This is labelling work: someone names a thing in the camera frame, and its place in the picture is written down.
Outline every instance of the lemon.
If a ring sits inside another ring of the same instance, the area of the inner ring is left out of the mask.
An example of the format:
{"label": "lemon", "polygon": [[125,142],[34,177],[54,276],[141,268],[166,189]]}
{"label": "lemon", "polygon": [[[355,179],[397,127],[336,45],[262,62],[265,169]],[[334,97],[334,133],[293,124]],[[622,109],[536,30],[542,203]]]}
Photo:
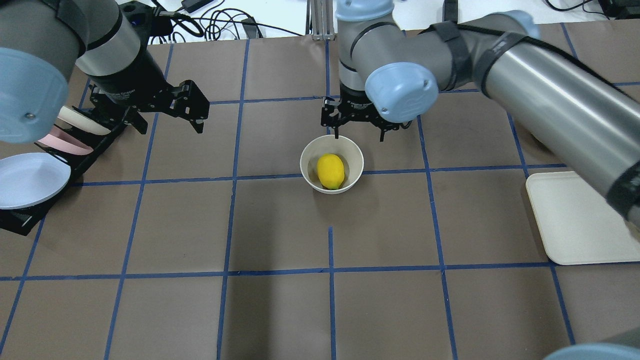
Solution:
{"label": "lemon", "polygon": [[316,173],[325,188],[337,190],[344,181],[344,164],[337,155],[324,154],[318,159]]}

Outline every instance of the plate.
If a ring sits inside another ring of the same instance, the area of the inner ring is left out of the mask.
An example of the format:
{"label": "plate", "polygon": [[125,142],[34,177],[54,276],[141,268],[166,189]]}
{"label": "plate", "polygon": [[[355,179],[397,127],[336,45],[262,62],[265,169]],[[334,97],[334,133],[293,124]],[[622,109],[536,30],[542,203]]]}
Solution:
{"label": "plate", "polygon": [[62,109],[60,109],[60,113],[58,114],[58,119],[91,134],[107,135],[108,133],[111,132],[111,130],[107,129],[106,127],[89,119],[88,117],[82,115],[76,110],[70,109],[66,106],[63,106]]}
{"label": "plate", "polygon": [[38,140],[38,142],[73,155],[88,155],[93,151],[91,147],[55,126],[49,134]]}
{"label": "plate", "polygon": [[545,252],[554,262],[640,261],[640,240],[575,172],[533,174],[527,179],[527,193]]}
{"label": "plate", "polygon": [[71,176],[69,165],[44,152],[0,160],[0,209],[22,209],[54,197]]}

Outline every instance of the black strap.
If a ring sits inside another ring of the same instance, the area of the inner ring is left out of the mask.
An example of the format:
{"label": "black strap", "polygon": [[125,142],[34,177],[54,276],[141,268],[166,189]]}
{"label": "black strap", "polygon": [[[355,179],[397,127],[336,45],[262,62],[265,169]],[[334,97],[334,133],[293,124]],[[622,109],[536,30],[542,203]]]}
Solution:
{"label": "black strap", "polygon": [[527,37],[527,35],[507,31],[502,34],[489,49],[480,55],[480,59],[476,62],[476,68],[474,70],[474,82],[487,97],[490,97],[489,94],[486,93],[486,77],[489,74],[489,70],[491,70],[493,64],[504,53],[516,46],[517,43],[521,42],[525,37]]}
{"label": "black strap", "polygon": [[368,32],[370,32],[371,30],[375,29],[375,28],[379,28],[380,26],[386,26],[386,25],[391,25],[391,26],[395,26],[398,27],[397,24],[395,24],[395,22],[389,22],[389,21],[381,21],[381,22],[377,22],[375,24],[369,25],[367,26],[364,30],[362,30],[358,36],[356,36],[353,39],[353,42],[351,43],[351,50],[349,50],[349,57],[353,56],[353,49],[356,47],[356,44],[358,43],[358,41],[360,41],[360,39]]}
{"label": "black strap", "polygon": [[80,50],[78,57],[86,51],[89,41],[89,24],[78,5],[71,0],[40,0],[56,11],[56,18],[66,25],[78,38]]}
{"label": "black strap", "polygon": [[449,84],[444,90],[453,90],[471,81],[473,75],[471,54],[469,54],[467,43],[460,35],[457,25],[451,21],[445,21],[433,24],[431,27],[436,31],[440,39],[447,44],[453,59]]}
{"label": "black strap", "polygon": [[634,205],[640,206],[640,161],[625,171],[607,192],[607,203],[625,220]]}

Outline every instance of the bowl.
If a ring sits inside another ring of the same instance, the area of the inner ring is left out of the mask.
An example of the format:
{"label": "bowl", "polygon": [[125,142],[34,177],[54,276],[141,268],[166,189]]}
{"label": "bowl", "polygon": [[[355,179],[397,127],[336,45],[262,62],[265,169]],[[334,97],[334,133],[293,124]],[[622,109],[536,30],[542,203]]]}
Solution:
{"label": "bowl", "polygon": [[[336,154],[344,164],[344,182],[339,189],[329,190],[322,186],[316,174],[318,159],[324,154]],[[351,139],[344,136],[324,135],[310,142],[300,155],[300,172],[315,190],[326,194],[343,193],[360,178],[364,170],[362,151]]]}

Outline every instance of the cable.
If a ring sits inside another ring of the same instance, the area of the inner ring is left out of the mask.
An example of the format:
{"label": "cable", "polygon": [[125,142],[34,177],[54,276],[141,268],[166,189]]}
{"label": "cable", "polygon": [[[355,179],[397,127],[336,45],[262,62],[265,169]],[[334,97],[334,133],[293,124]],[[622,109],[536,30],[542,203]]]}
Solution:
{"label": "cable", "polygon": [[606,15],[605,15],[605,13],[601,13],[601,12],[591,12],[591,11],[588,11],[587,9],[585,9],[585,8],[584,8],[584,3],[582,4],[582,11],[583,11],[583,12],[586,12],[586,13],[597,13],[597,14],[600,14],[600,15],[602,15],[602,16],[604,16],[604,17],[606,17],[606,18],[607,18],[607,20],[610,20],[610,18],[609,18],[608,16],[606,16]]}
{"label": "cable", "polygon": [[[191,17],[187,16],[187,15],[183,15],[180,17],[172,17],[171,20],[175,21],[175,25],[180,26],[182,29],[184,29],[184,31],[188,32],[189,34],[197,37],[197,38],[201,38],[204,36],[204,31],[202,30],[202,28],[200,27],[200,25],[196,22],[196,20],[192,19]],[[196,30],[198,31],[197,33],[191,29],[189,29],[186,25],[184,25],[182,22],[186,21],[190,24],[192,24]]]}
{"label": "cable", "polygon": [[[205,18],[205,17],[192,17],[192,19],[194,19],[194,20],[200,20],[200,19],[202,19],[202,20],[209,20],[208,18]],[[242,22],[241,22],[241,21],[232,21],[232,20],[218,20],[218,21],[222,21],[222,22],[235,22],[236,24],[242,24]],[[289,33],[289,34],[292,34],[292,35],[297,35],[297,36],[299,36],[299,37],[303,36],[302,34],[298,34],[298,33],[293,32],[293,31],[291,31],[291,30],[287,30],[287,29],[279,28],[279,27],[277,27],[277,26],[271,26],[271,25],[267,25],[267,24],[261,24],[261,23],[259,23],[259,22],[256,22],[256,23],[255,23],[255,25],[256,25],[256,26],[264,26],[265,28],[271,28],[271,29],[275,29],[275,30],[284,31],[284,32],[286,32],[286,33]]]}
{"label": "cable", "polygon": [[174,42],[174,43],[177,43],[177,42],[178,42],[178,41],[175,39],[175,36],[176,36],[176,35],[180,35],[180,37],[182,38],[182,42],[187,42],[187,39],[185,39],[185,38],[184,38],[184,36],[183,36],[182,34],[180,34],[180,33],[179,33],[179,32],[177,32],[177,31],[174,31],[174,32],[171,34],[171,40],[173,40],[173,42]]}
{"label": "cable", "polygon": [[[215,5],[215,6],[212,6],[212,7],[208,8],[206,11],[204,11],[204,13],[202,13],[201,17],[205,17],[205,16],[207,15],[207,13],[209,13],[209,11],[215,10],[216,8],[220,7],[220,6],[221,6],[222,4],[224,4],[224,3],[225,3],[225,0],[222,0],[222,1],[220,2],[220,4],[217,4],[217,5]],[[211,19],[209,19],[209,20],[210,20],[210,23],[209,23],[209,24],[211,24],[211,20],[212,20],[212,18],[213,18],[213,14],[211,14]],[[204,24],[202,24],[202,21],[200,21],[199,23],[200,23],[200,25],[201,25],[203,28],[205,27],[205,26],[204,26]]]}
{"label": "cable", "polygon": [[[227,10],[231,10],[231,9],[217,10],[216,17],[213,19],[213,23],[215,24],[218,21],[223,21],[223,20],[218,20],[218,17],[220,16],[220,14],[225,14],[229,18],[229,20],[231,20],[231,21],[233,21],[236,16],[241,15],[241,14],[238,14],[238,15],[235,15],[235,16],[231,16],[227,12]],[[233,25],[234,25],[234,29],[236,30],[236,35],[237,35],[236,37],[240,38],[240,32],[238,31],[237,25],[236,24],[233,24]]]}
{"label": "cable", "polygon": [[554,5],[553,5],[549,0],[545,0],[545,3],[547,3],[547,5],[549,5],[549,7],[550,7],[551,9],[553,9],[553,10],[555,10],[555,11],[557,11],[557,12],[568,12],[568,11],[570,11],[570,10],[577,9],[577,8],[579,8],[579,7],[581,7],[581,6],[582,6],[582,9],[584,9],[584,5],[585,5],[586,3],[590,3],[590,2],[592,2],[592,1],[593,1],[593,0],[584,0],[583,2],[579,3],[578,5],[571,6],[570,8],[558,8],[558,7],[554,6]]}
{"label": "cable", "polygon": [[[254,25],[256,24],[255,19],[254,19],[251,15],[249,15],[248,13],[246,13],[246,12],[244,12],[244,11],[240,10],[240,9],[236,9],[236,8],[226,8],[226,9],[221,10],[221,11],[223,11],[223,12],[225,12],[225,11],[235,11],[235,12],[239,12],[240,14],[238,14],[238,15],[244,15],[244,16],[246,16],[246,17],[247,17],[247,19],[252,19],[252,20],[253,20],[253,24],[254,24]],[[258,30],[258,35],[259,35],[260,37],[264,37],[264,36],[262,35],[262,32],[260,32],[260,28],[258,28],[258,26],[256,26],[256,29]]]}

